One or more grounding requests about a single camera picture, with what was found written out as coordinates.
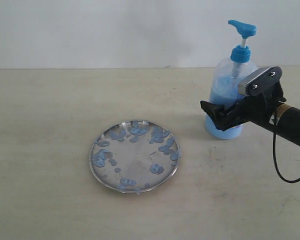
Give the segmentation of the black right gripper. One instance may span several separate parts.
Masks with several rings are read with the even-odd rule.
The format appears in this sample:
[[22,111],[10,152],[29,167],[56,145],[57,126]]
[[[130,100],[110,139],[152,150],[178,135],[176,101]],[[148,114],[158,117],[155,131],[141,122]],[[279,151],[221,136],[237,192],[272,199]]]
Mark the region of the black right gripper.
[[268,124],[277,108],[285,102],[283,89],[278,81],[257,96],[246,96],[228,108],[205,100],[200,101],[200,107],[214,126],[224,132],[246,122]]

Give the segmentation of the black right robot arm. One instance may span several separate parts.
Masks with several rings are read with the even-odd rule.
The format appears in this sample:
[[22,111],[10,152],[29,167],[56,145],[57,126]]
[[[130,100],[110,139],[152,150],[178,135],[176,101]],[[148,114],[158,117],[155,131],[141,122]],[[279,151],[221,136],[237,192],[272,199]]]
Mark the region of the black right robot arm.
[[204,100],[200,106],[218,130],[252,122],[300,147],[300,109],[285,101],[281,84],[277,82],[265,92],[246,96],[229,108]]

